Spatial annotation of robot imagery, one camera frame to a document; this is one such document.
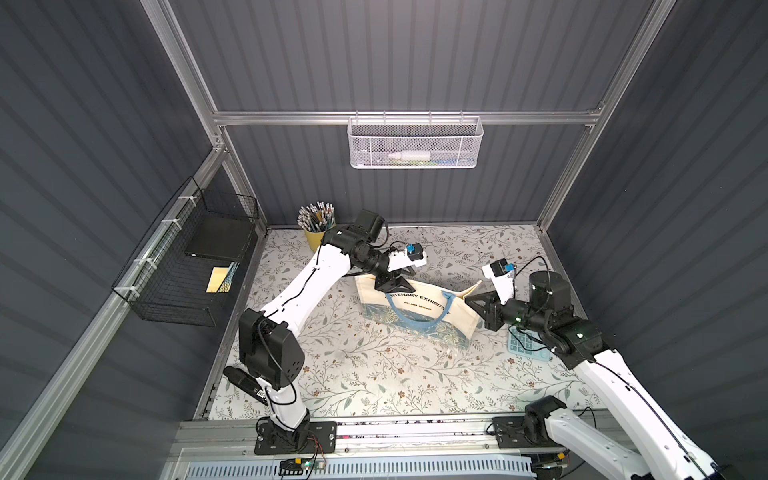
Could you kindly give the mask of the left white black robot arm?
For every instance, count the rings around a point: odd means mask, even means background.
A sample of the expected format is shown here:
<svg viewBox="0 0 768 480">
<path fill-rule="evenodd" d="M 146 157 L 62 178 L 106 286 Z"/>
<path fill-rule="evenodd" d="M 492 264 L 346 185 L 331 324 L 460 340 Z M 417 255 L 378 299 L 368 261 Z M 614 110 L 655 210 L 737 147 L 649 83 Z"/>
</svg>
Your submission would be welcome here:
<svg viewBox="0 0 768 480">
<path fill-rule="evenodd" d="M 402 249 L 377 245 L 386 221 L 363 210 L 349 224 L 328 229 L 308 264 L 272 301 L 258 310 L 247 309 L 238 320 L 238 359 L 242 368 L 228 366 L 227 380 L 270 408 L 270 419 L 280 430 L 294 434 L 307 428 L 310 414 L 295 386 L 305 353 L 298 335 L 326 293 L 350 271 L 374 276 L 383 293 L 409 293 L 413 287 L 404 270 L 426 264 L 419 243 Z"/>
</svg>

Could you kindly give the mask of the aluminium rail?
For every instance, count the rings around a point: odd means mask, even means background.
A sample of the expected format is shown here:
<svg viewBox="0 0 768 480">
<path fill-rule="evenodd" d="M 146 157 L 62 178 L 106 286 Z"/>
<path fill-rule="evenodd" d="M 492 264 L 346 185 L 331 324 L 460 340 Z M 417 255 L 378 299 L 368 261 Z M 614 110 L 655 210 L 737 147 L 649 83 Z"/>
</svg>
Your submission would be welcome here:
<svg viewBox="0 0 768 480">
<path fill-rule="evenodd" d="M 543 443 L 529 448 L 499 449 L 489 432 L 493 417 L 521 412 L 338 417 L 336 448 L 327 458 L 373 455 L 550 453 L 565 448 Z M 170 462 L 265 458 L 253 453 L 255 420 L 189 421 L 179 427 Z"/>
</svg>

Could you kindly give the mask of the yellow notepad in basket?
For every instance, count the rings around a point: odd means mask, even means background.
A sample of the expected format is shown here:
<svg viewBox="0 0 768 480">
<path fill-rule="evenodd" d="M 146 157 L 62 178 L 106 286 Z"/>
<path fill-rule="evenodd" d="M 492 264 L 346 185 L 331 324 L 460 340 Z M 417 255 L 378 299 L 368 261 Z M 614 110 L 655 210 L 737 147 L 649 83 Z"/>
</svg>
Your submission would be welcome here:
<svg viewBox="0 0 768 480">
<path fill-rule="evenodd" d="M 206 287 L 208 294 L 228 293 L 232 287 L 238 264 L 233 262 L 227 267 L 214 267 Z"/>
</svg>

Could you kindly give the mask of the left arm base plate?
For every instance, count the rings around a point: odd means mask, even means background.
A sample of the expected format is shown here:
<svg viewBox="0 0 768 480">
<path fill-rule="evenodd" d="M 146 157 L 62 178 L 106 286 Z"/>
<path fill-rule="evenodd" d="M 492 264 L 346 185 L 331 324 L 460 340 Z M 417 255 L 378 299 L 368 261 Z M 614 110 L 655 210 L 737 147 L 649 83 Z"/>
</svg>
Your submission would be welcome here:
<svg viewBox="0 0 768 480">
<path fill-rule="evenodd" d="M 334 453 L 338 424 L 333 421 L 310 421 L 295 431 L 278 426 L 269 417 L 256 423 L 257 439 L 253 453 L 266 455 L 308 455 Z"/>
</svg>

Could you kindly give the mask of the white bottle in basket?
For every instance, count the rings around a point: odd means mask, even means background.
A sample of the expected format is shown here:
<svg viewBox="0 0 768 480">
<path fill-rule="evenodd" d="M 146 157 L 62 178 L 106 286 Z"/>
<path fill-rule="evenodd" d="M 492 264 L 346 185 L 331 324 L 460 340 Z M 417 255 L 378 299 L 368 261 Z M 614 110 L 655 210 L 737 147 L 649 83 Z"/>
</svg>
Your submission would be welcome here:
<svg viewBox="0 0 768 480">
<path fill-rule="evenodd" d="M 431 160 L 430 151 L 404 150 L 388 154 L 388 159 L 392 162 L 420 163 Z"/>
</svg>

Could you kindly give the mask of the cream canvas tote bag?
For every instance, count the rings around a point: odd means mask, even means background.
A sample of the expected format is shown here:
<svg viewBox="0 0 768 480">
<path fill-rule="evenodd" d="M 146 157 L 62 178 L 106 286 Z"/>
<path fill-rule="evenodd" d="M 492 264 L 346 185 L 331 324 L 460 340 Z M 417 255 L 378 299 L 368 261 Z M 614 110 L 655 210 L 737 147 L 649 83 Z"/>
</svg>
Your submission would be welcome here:
<svg viewBox="0 0 768 480">
<path fill-rule="evenodd" d="M 462 291 L 410 281 L 413 292 L 383 293 L 374 288 L 373 275 L 355 280 L 365 319 L 440 341 L 455 348 L 468 349 L 482 323 L 479 314 L 465 298 L 481 285 L 476 282 Z"/>
</svg>

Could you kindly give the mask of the black remote device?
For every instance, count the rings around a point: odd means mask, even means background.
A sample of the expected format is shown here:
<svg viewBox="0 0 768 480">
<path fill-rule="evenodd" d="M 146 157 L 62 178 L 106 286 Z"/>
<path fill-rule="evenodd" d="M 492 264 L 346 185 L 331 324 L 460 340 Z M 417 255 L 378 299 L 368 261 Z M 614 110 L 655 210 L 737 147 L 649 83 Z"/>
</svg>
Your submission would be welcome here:
<svg viewBox="0 0 768 480">
<path fill-rule="evenodd" d="M 223 375 L 237 389 L 241 390 L 262 405 L 268 405 L 263 388 L 247 371 L 230 365 L 224 368 Z"/>
</svg>

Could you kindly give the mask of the floral table mat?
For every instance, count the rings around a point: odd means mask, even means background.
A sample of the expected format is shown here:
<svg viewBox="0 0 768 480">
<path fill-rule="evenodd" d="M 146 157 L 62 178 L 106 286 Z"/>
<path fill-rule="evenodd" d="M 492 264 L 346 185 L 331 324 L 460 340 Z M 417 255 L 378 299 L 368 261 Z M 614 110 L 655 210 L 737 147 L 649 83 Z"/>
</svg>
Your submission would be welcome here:
<svg viewBox="0 0 768 480">
<path fill-rule="evenodd" d="M 450 290 L 490 288 L 485 264 L 504 258 L 525 273 L 552 261 L 531 225 L 413 226 L 391 232 L 419 242 L 417 279 Z M 339 281 L 299 337 L 306 360 L 295 392 L 316 417 L 504 412 L 553 395 L 570 408 L 600 401 L 557 360 L 521 356 L 506 330 L 477 330 L 467 346 L 368 321 L 352 279 Z"/>
</svg>

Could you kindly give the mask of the yellow pencil cup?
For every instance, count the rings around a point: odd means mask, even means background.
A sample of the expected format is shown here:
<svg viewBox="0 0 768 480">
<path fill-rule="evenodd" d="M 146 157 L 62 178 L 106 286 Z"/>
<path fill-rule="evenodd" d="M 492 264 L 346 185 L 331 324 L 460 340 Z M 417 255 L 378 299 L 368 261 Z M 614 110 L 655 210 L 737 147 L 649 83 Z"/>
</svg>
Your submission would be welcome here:
<svg viewBox="0 0 768 480">
<path fill-rule="evenodd" d="M 318 232 L 308 231 L 308 230 L 304 231 L 308 246 L 313 253 L 315 253 L 322 245 L 322 241 L 325 233 L 326 233 L 325 230 L 318 231 Z"/>
</svg>

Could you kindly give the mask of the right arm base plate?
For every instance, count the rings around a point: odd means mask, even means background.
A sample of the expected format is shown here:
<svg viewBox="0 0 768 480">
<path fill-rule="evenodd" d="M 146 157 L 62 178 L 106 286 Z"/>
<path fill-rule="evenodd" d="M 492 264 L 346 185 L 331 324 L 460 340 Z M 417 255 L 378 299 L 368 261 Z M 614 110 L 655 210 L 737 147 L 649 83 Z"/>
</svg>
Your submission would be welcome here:
<svg viewBox="0 0 768 480">
<path fill-rule="evenodd" d="M 538 444 L 534 417 L 528 414 L 493 417 L 489 432 L 499 449 L 529 448 Z"/>
</svg>

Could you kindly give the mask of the teal calculator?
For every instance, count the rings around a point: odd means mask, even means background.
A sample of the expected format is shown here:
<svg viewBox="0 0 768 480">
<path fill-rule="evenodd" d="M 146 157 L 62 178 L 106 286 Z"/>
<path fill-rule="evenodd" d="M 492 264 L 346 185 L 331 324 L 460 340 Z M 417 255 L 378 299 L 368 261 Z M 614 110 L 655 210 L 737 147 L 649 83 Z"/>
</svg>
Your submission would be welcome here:
<svg viewBox="0 0 768 480">
<path fill-rule="evenodd" d="M 508 328 L 507 350 L 513 355 L 535 361 L 549 362 L 552 358 L 536 333 L 519 331 L 514 327 Z"/>
</svg>

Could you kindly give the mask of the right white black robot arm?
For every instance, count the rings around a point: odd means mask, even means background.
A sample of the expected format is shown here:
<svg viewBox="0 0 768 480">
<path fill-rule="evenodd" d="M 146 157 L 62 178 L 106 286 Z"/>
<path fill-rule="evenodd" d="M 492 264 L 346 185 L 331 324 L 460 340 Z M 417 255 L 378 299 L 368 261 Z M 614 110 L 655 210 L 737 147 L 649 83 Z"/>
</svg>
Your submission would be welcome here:
<svg viewBox="0 0 768 480">
<path fill-rule="evenodd" d="M 540 270 L 528 279 L 529 298 L 516 296 L 516 270 L 498 260 L 482 269 L 491 292 L 466 297 L 487 329 L 508 325 L 532 331 L 567 370 L 595 393 L 633 443 L 613 444 L 553 396 L 525 409 L 524 431 L 538 444 L 552 442 L 578 455 L 609 479 L 720 479 L 724 470 L 669 417 L 603 340 L 596 323 L 576 315 L 571 286 L 560 274 Z"/>
</svg>

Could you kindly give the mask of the black notebook in basket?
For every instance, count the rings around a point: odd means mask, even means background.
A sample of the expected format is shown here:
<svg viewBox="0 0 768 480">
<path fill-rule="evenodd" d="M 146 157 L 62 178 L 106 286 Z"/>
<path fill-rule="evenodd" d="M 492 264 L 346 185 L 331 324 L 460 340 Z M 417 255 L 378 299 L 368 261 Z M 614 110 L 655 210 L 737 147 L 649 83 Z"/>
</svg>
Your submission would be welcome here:
<svg viewBox="0 0 768 480">
<path fill-rule="evenodd" d="M 246 219 L 206 215 L 184 249 L 187 256 L 221 261 L 239 261 L 253 233 Z"/>
</svg>

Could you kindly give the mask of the bundle of pencils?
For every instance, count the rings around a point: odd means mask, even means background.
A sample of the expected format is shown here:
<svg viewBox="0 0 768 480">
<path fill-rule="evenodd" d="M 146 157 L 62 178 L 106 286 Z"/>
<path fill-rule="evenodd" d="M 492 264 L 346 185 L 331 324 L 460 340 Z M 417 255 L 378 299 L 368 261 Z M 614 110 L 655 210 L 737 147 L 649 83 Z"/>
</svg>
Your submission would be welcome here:
<svg viewBox="0 0 768 480">
<path fill-rule="evenodd" d="M 328 202 L 317 201 L 299 208 L 298 225 L 310 233 L 321 233 L 336 225 L 335 207 Z"/>
</svg>

